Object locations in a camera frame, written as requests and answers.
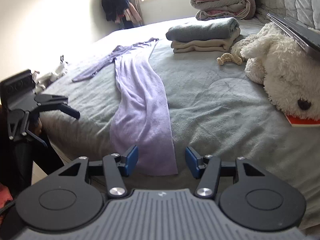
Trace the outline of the purple pants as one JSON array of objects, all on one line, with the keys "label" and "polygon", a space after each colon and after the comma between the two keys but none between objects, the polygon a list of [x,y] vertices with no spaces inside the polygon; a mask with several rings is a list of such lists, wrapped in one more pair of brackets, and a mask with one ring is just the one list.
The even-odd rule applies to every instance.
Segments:
[{"label": "purple pants", "polygon": [[149,176],[178,173],[165,88],[149,63],[158,40],[151,38],[130,46],[117,46],[111,54],[80,72],[72,81],[93,78],[114,63],[119,107],[110,127],[110,140],[117,152],[137,145],[138,169]]}]

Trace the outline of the red orange book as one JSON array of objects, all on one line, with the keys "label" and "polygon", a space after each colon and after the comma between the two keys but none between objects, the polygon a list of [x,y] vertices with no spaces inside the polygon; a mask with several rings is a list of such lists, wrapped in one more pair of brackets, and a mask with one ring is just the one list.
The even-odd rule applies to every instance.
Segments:
[{"label": "red orange book", "polygon": [[295,116],[286,115],[286,114],[285,114],[285,117],[292,127],[319,127],[320,126],[319,120],[300,119]]}]

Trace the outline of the small beige toy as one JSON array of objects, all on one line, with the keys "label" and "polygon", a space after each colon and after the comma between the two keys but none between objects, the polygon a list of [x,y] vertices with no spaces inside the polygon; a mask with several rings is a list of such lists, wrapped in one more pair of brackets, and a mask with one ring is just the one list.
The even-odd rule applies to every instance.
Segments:
[{"label": "small beige toy", "polygon": [[230,54],[230,53],[222,54],[220,57],[216,59],[216,61],[220,66],[223,66],[227,62],[232,62],[237,65],[242,65],[241,57]]}]

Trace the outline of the dark hanging coats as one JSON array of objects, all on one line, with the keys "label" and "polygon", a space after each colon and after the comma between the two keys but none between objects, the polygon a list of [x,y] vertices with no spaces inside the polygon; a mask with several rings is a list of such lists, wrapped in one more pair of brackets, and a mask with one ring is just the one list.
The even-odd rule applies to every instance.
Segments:
[{"label": "dark hanging coats", "polygon": [[101,0],[107,21],[112,21],[120,29],[131,29],[142,25],[142,18],[130,0]]}]

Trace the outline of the folded beige garment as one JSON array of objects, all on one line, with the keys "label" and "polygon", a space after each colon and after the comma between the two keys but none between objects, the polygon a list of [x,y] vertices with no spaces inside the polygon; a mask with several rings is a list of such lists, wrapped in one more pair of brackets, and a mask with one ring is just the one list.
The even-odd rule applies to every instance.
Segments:
[{"label": "folded beige garment", "polygon": [[212,39],[206,41],[193,40],[190,42],[178,42],[172,41],[171,48],[174,53],[187,53],[191,51],[199,52],[210,52],[210,51],[219,51],[219,52],[228,52],[234,41],[240,35],[240,28],[237,27],[233,31],[230,38],[226,39]]}]

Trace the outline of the white plush dog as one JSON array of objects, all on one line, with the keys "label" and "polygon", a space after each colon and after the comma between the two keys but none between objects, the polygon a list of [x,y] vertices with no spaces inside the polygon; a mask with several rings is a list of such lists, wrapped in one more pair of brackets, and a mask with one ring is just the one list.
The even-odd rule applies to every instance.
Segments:
[{"label": "white plush dog", "polygon": [[263,85],[278,110],[319,120],[319,61],[274,23],[236,42],[231,54],[246,61],[247,77]]}]

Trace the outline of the folded grey garment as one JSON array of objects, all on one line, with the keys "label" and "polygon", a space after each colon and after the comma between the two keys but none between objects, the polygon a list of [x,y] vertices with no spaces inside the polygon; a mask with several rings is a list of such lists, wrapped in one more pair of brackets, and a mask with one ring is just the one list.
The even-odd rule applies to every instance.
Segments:
[{"label": "folded grey garment", "polygon": [[238,20],[233,17],[194,21],[171,27],[166,33],[166,38],[178,42],[226,39],[231,37],[239,25]]}]

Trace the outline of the grey laptop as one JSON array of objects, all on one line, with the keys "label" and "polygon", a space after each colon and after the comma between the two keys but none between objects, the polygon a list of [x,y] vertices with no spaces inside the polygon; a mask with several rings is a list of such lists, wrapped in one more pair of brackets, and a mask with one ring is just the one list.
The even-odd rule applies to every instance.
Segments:
[{"label": "grey laptop", "polygon": [[267,17],[285,34],[293,38],[309,56],[319,60],[319,33],[317,31],[288,21],[276,14],[268,13]]}]

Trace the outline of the rolled grey pink quilt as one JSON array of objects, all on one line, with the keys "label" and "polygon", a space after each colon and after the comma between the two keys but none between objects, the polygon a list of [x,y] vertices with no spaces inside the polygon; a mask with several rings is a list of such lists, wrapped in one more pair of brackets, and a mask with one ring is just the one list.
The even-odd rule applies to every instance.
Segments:
[{"label": "rolled grey pink quilt", "polygon": [[197,9],[199,21],[233,17],[237,20],[249,20],[256,11],[255,0],[190,0],[190,5]]}]

